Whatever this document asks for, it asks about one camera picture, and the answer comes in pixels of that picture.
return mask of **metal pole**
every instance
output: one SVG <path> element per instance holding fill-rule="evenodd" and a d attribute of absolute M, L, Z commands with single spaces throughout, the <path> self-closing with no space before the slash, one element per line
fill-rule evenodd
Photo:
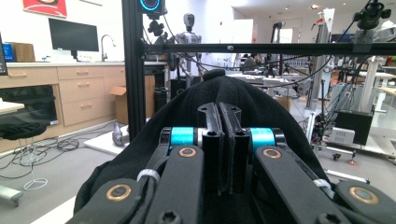
<path fill-rule="evenodd" d="M 368 60 L 369 67 L 367 69 L 367 76 L 364 81 L 363 92 L 361 94 L 361 112 L 370 113 L 372 110 L 371 107 L 373 102 L 370 102 L 370 95 L 373 90 L 376 69 L 378 68 L 379 61 L 381 60 L 382 58 L 378 58 L 376 56 Z"/>
<path fill-rule="evenodd" d="M 128 129 L 134 139 L 146 123 L 144 75 L 143 14 L 138 1 L 122 0 L 122 23 L 125 54 L 125 79 L 128 102 Z"/>
<path fill-rule="evenodd" d="M 327 43 L 329 40 L 329 35 L 330 34 L 326 24 L 321 24 L 319 26 L 318 43 Z M 322 55 L 316 58 L 314 71 L 318 71 L 323 66 L 323 64 L 325 64 L 325 60 L 326 60 L 325 57 L 326 57 L 325 55 Z M 313 76 L 314 85 L 312 87 L 313 89 L 311 92 L 310 101 L 307 102 L 308 103 L 307 107 L 309 107 L 311 111 L 317 110 L 322 72 L 323 72 L 322 69 L 320 69 L 318 73 Z"/>

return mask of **red sign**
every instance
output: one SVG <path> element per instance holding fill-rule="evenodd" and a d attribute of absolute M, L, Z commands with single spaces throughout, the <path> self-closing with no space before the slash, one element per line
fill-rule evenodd
<path fill-rule="evenodd" d="M 67 16 L 65 0 L 23 0 L 23 9 L 52 16 Z"/>

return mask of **black monitor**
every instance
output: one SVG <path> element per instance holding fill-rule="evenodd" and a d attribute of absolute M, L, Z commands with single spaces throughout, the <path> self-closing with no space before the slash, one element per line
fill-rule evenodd
<path fill-rule="evenodd" d="M 3 41 L 0 34 L 0 76 L 7 75 L 6 57 L 4 56 Z"/>
<path fill-rule="evenodd" d="M 338 43 L 353 43 L 353 40 L 355 39 L 355 34 L 333 34 L 331 35 L 330 41 L 331 42 L 336 42 Z"/>
<path fill-rule="evenodd" d="M 77 51 L 99 51 L 96 26 L 49 18 L 49 31 L 53 49 L 71 50 L 73 58 Z"/>

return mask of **computer monitor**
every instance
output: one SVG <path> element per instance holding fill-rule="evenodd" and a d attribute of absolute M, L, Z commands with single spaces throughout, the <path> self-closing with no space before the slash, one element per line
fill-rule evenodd
<path fill-rule="evenodd" d="M 0 76 L 6 76 L 6 75 L 8 75 L 6 57 L 3 50 L 3 40 L 1 39 L 1 34 L 0 34 Z"/>
<path fill-rule="evenodd" d="M 77 51 L 99 51 L 96 26 L 49 18 L 49 31 L 53 49 L 71 50 L 73 58 Z"/>

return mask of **black fabric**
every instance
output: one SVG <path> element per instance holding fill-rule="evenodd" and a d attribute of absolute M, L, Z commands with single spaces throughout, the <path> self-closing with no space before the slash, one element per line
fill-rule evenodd
<path fill-rule="evenodd" d="M 2 137 L 7 140 L 18 140 L 22 138 L 31 138 L 42 134 L 47 130 L 47 125 L 30 122 L 21 125 L 2 124 L 0 125 L 0 133 Z"/>
<path fill-rule="evenodd" d="M 311 149 L 303 130 L 291 114 L 282 105 L 259 89 L 246 82 L 226 76 L 210 78 L 198 85 L 188 88 L 174 98 L 143 127 L 139 135 L 113 161 L 95 170 L 94 174 L 80 189 L 76 198 L 75 212 L 77 212 L 89 198 L 107 181 L 118 178 L 136 179 L 138 173 L 146 167 L 151 154 L 158 145 L 159 134 L 163 127 L 196 127 L 197 108 L 207 103 L 223 102 L 235 105 L 242 110 L 242 127 L 279 128 L 285 134 L 289 147 L 318 175 L 327 180 L 318 159 Z M 205 202 L 205 206 L 214 207 L 221 211 L 209 212 L 205 218 L 207 223 L 244 223 L 231 221 L 226 217 L 250 216 L 250 212 L 242 213 L 219 205 L 234 204 L 242 195 L 235 195 L 227 199 L 216 199 Z"/>
<path fill-rule="evenodd" d="M 211 71 L 208 71 L 208 72 L 204 73 L 202 79 L 204 81 L 208 81 L 208 80 L 210 80 L 212 78 L 223 77 L 223 76 L 225 76 L 224 69 L 213 69 Z"/>

